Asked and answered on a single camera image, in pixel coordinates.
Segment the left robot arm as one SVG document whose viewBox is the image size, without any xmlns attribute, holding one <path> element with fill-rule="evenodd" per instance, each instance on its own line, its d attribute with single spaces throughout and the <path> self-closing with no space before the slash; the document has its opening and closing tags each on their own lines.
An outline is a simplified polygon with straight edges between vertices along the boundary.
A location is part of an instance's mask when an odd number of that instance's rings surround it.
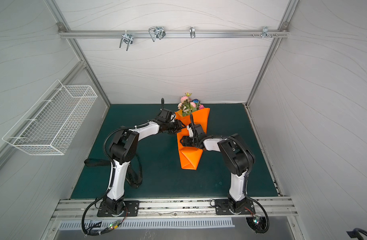
<svg viewBox="0 0 367 240">
<path fill-rule="evenodd" d="M 101 207 L 108 214 L 119 216 L 125 209 L 124 185 L 138 188 L 143 181 L 141 164 L 139 173 L 131 168 L 131 161 L 139 158 L 137 146 L 140 140 L 160 133 L 171 135 L 181 132 L 186 125 L 176 119 L 176 114 L 161 108 L 158 115 L 144 124 L 132 127 L 120 127 L 112 131 L 105 139 L 103 150 L 111 163 L 110 180 L 107 191 L 102 197 Z"/>
</svg>

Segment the metal hook clamp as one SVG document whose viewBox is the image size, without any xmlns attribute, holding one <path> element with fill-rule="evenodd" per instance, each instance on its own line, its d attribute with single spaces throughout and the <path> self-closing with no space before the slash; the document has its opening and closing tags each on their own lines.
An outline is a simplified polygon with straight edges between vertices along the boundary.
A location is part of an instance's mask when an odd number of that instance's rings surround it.
<svg viewBox="0 0 367 240">
<path fill-rule="evenodd" d="M 124 33 L 121 36 L 119 48 L 121 48 L 122 46 L 126 46 L 126 51 L 128 51 L 129 46 L 132 44 L 133 44 L 133 36 L 131 34 Z"/>
<path fill-rule="evenodd" d="M 155 26 L 148 29 L 148 33 L 152 39 L 153 42 L 156 41 L 156 39 L 163 39 L 166 36 L 166 32 L 164 30 L 164 27 L 161 26 Z"/>
</svg>

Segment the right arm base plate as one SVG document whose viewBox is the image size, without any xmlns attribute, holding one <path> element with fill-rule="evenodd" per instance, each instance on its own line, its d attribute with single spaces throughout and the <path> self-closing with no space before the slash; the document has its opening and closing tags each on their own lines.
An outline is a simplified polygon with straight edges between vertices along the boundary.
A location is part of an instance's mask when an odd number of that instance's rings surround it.
<svg viewBox="0 0 367 240">
<path fill-rule="evenodd" d="M 233 199 L 215 199 L 214 206 L 216 215 L 255 215 L 254 203 L 248 199 L 234 201 Z"/>
</svg>

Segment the orange wrapping paper sheet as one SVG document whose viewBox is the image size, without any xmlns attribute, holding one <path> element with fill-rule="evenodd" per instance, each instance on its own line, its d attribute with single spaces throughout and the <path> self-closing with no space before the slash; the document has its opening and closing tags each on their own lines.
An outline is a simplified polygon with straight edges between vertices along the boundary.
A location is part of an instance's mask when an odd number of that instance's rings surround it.
<svg viewBox="0 0 367 240">
<path fill-rule="evenodd" d="M 193 133 L 189 130 L 192 123 L 191 117 L 184 117 L 182 110 L 175 113 L 176 119 L 186 126 L 176 134 L 181 168 L 184 170 L 196 170 L 204 151 L 196 147 Z M 195 126 L 201 125 L 204 134 L 207 133 L 209 114 L 210 108 L 204 108 L 192 114 Z"/>
</svg>

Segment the metal bracket clamp right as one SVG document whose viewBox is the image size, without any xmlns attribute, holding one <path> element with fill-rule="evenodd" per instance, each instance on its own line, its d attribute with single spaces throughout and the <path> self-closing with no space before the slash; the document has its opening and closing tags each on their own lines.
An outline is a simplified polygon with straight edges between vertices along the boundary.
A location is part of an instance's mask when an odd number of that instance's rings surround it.
<svg viewBox="0 0 367 240">
<path fill-rule="evenodd" d="M 270 33 L 268 27 L 263 27 L 262 32 L 259 34 L 252 34 L 253 38 L 277 38 L 278 35 L 276 33 Z"/>
</svg>

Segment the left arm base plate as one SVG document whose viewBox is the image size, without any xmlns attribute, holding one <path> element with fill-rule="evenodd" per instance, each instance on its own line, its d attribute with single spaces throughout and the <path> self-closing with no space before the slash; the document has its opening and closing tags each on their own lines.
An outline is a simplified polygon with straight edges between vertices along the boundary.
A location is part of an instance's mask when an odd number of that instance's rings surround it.
<svg viewBox="0 0 367 240">
<path fill-rule="evenodd" d="M 119 207 L 119 210 L 111 210 L 105 203 L 101 203 L 97 217 L 124 217 L 127 215 L 128 217 L 136 217 L 138 214 L 140 201 L 123 201 L 122 207 Z"/>
</svg>

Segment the metal hook clamp left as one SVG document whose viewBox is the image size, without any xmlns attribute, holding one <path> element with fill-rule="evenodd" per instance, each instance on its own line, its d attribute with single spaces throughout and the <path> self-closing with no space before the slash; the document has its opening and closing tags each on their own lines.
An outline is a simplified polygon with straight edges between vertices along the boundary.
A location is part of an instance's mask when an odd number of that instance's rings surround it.
<svg viewBox="0 0 367 240">
<path fill-rule="evenodd" d="M 133 44 L 133 36 L 131 34 L 124 33 L 121 36 L 119 48 L 121 48 L 122 46 L 126 46 L 126 51 L 128 51 L 129 46 L 132 44 Z"/>
</svg>

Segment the aluminium crossbar rail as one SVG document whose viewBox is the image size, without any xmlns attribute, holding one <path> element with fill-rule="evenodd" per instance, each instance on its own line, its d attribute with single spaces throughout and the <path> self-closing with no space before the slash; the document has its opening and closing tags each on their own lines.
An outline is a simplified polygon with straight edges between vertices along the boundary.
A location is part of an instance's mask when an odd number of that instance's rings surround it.
<svg viewBox="0 0 367 240">
<path fill-rule="evenodd" d="M 259 34 L 262 30 L 198 30 L 195 39 L 235 39 L 253 38 L 252 34 Z M 187 30 L 165 30 L 165 39 L 191 39 L 189 29 Z M 276 33 L 277 38 L 287 38 L 288 31 L 269 30 Z M 124 33 L 131 34 L 134 39 L 150 39 L 148 30 L 135 31 L 66 31 L 59 33 L 62 39 L 120 39 Z"/>
</svg>

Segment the black printed ribbon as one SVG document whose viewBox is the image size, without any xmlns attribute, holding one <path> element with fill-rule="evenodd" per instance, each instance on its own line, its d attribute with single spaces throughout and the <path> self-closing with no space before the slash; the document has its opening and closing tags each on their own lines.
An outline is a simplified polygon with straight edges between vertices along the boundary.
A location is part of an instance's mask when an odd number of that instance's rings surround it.
<svg viewBox="0 0 367 240">
<path fill-rule="evenodd" d="M 142 177 L 142 166 L 138 153 L 135 154 L 135 158 L 138 161 L 139 172 L 136 173 L 136 171 L 131 167 L 131 165 L 129 165 L 129 167 L 127 168 L 125 180 L 132 188 L 137 189 L 142 184 L 143 177 Z M 86 167 L 111 166 L 110 161 L 103 159 L 86 159 L 84 160 L 84 164 Z"/>
</svg>

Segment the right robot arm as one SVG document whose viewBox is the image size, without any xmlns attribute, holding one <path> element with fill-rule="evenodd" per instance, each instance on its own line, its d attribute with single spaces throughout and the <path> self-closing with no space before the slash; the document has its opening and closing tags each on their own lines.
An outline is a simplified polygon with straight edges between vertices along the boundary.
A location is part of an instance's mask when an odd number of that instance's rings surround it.
<svg viewBox="0 0 367 240">
<path fill-rule="evenodd" d="M 208 136 L 200 124 L 189 124 L 180 135 L 178 153 L 181 167 L 195 170 L 205 151 L 218 152 L 231 174 L 227 207 L 231 214 L 241 214 L 250 203 L 246 193 L 247 178 L 252 171 L 255 157 L 240 135 Z"/>
</svg>

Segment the aluminium front rail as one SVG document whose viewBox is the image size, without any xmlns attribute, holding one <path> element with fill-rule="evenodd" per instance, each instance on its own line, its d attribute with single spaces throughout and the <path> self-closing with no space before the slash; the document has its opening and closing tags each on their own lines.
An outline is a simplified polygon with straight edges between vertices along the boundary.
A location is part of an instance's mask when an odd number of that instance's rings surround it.
<svg viewBox="0 0 367 240">
<path fill-rule="evenodd" d="M 213 218 L 213 217 L 252 217 L 252 215 L 216 215 L 212 204 L 217 197 L 209 198 L 157 198 L 157 199 L 125 199 L 125 201 L 140 201 L 138 214 L 130 219 L 157 219 L 157 218 Z M 268 217 L 295 217 L 298 216 L 291 197 L 258 197 L 258 201 L 267 212 Z M 87 206 L 94 199 L 60 200 L 50 220 L 81 220 Z M 87 211 L 85 219 L 115 219 L 115 217 L 97 217 L 99 201 Z M 255 216 L 264 217 L 264 211 L 254 203 Z"/>
</svg>

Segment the metal hook clamp middle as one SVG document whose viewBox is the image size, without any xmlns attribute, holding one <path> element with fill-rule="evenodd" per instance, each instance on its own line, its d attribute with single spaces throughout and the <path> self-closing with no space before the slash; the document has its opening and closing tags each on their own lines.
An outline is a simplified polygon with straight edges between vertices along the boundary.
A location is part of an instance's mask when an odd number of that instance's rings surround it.
<svg viewBox="0 0 367 240">
<path fill-rule="evenodd" d="M 166 36 L 166 32 L 164 30 L 164 27 L 161 26 L 155 26 L 148 29 L 148 33 L 152 39 L 153 42 L 156 41 L 156 39 L 163 39 Z"/>
</svg>

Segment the light pink fake rose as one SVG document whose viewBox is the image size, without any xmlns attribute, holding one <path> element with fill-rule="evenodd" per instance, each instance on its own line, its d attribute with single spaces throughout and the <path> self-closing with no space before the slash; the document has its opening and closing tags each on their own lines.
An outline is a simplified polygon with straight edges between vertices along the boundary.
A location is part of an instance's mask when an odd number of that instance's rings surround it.
<svg viewBox="0 0 367 240">
<path fill-rule="evenodd" d="M 183 97 L 180 98 L 180 103 L 184 103 L 184 104 L 187 104 L 188 107 L 191 107 L 191 93 L 185 93 L 185 95 Z"/>
</svg>

